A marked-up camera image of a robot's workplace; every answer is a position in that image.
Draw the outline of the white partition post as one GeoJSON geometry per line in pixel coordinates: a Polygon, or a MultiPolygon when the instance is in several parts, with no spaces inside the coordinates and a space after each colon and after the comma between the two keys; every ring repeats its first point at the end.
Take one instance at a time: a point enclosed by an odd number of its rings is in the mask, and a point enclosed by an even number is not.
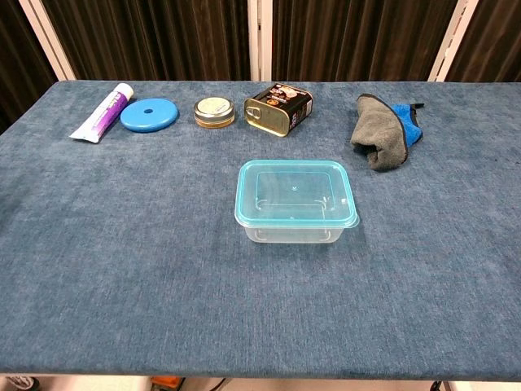
{"type": "Polygon", "coordinates": [[[273,0],[247,0],[252,81],[272,81],[273,0]]]}
{"type": "Polygon", "coordinates": [[[445,81],[478,3],[479,0],[458,0],[432,65],[428,81],[445,81]]]}
{"type": "Polygon", "coordinates": [[[28,22],[59,81],[74,81],[76,75],[50,21],[42,0],[18,0],[28,22]]]}

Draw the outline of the black luncheon meat can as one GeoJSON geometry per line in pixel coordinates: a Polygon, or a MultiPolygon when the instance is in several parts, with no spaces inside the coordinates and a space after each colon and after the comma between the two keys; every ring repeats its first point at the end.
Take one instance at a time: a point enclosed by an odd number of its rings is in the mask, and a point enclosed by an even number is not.
{"type": "Polygon", "coordinates": [[[243,110],[249,125],[286,137],[311,114],[313,96],[307,90],[278,82],[246,99],[243,110]]]}

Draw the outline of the blue round disc with hole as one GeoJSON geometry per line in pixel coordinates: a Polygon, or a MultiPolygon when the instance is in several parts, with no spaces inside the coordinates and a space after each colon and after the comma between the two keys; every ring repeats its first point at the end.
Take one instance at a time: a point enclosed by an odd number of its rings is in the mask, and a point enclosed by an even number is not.
{"type": "Polygon", "coordinates": [[[140,99],[126,107],[121,124],[135,133],[151,133],[170,126],[178,117],[177,105],[167,99],[140,99]]]}

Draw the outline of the white sneaker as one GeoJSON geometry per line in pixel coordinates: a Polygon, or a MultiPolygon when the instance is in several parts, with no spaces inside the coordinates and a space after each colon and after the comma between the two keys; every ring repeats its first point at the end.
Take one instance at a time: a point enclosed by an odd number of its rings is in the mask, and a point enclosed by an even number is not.
{"type": "Polygon", "coordinates": [[[17,391],[39,391],[40,382],[37,378],[30,376],[7,376],[7,381],[15,386],[17,391]]]}

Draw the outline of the white purple tube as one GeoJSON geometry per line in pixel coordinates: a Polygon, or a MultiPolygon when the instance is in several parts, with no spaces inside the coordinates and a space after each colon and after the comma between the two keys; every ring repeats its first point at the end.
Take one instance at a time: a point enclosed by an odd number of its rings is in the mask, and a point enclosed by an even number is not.
{"type": "Polygon", "coordinates": [[[119,83],[69,137],[89,143],[98,143],[133,95],[134,90],[129,84],[119,83]]]}

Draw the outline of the grey blue cleaning cloth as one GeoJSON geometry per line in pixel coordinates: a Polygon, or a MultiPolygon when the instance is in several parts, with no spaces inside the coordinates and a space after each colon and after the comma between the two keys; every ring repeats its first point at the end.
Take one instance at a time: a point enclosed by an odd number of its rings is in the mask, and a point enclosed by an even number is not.
{"type": "Polygon", "coordinates": [[[364,154],[375,171],[398,168],[409,149],[422,138],[417,110],[423,103],[389,105],[373,94],[357,98],[358,120],[350,139],[354,150],[364,154]]]}

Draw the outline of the blue tablecloth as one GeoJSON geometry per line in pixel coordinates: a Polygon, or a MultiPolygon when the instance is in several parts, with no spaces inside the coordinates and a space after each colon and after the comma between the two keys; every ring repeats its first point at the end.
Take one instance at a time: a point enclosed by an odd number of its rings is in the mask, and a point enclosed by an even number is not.
{"type": "Polygon", "coordinates": [[[114,81],[59,81],[0,135],[0,372],[521,380],[521,83],[305,82],[285,138],[197,126],[263,82],[134,81],[173,126],[69,135],[114,81]],[[375,171],[357,98],[423,103],[375,171]],[[253,159],[334,160],[360,221],[332,244],[257,244],[234,217],[253,159]]]}

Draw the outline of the dark pleated curtain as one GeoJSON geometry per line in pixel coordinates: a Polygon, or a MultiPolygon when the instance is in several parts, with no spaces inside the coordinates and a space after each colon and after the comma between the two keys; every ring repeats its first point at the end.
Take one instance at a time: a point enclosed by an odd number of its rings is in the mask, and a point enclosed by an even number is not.
{"type": "Polygon", "coordinates": [[[76,78],[248,81],[247,0],[42,0],[76,78]]]}
{"type": "Polygon", "coordinates": [[[57,77],[18,0],[0,0],[0,134],[57,77]]]}
{"type": "Polygon", "coordinates": [[[479,0],[445,80],[521,82],[521,0],[479,0]]]}
{"type": "Polygon", "coordinates": [[[274,0],[275,81],[426,81],[458,0],[274,0]]]}

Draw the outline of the round metal tin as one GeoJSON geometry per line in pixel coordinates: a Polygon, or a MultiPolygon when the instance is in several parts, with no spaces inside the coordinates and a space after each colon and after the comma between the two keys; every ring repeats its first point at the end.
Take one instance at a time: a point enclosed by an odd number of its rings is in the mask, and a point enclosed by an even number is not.
{"type": "Polygon", "coordinates": [[[207,97],[194,106],[195,122],[209,129],[218,129],[231,125],[235,118],[234,104],[222,97],[207,97]]]}

